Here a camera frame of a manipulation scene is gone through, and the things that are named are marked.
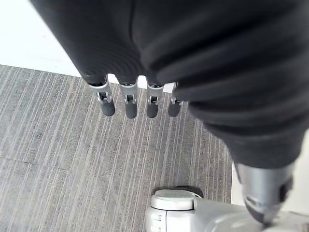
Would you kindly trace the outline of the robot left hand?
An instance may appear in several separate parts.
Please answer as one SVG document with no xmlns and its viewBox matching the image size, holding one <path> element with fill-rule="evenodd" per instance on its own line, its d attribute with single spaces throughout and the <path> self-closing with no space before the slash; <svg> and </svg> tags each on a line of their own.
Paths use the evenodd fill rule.
<svg viewBox="0 0 309 232">
<path fill-rule="evenodd" d="M 84 80 L 155 74 L 223 140 L 268 224 L 309 127 L 306 0 L 34 0 Z"/>
</svg>

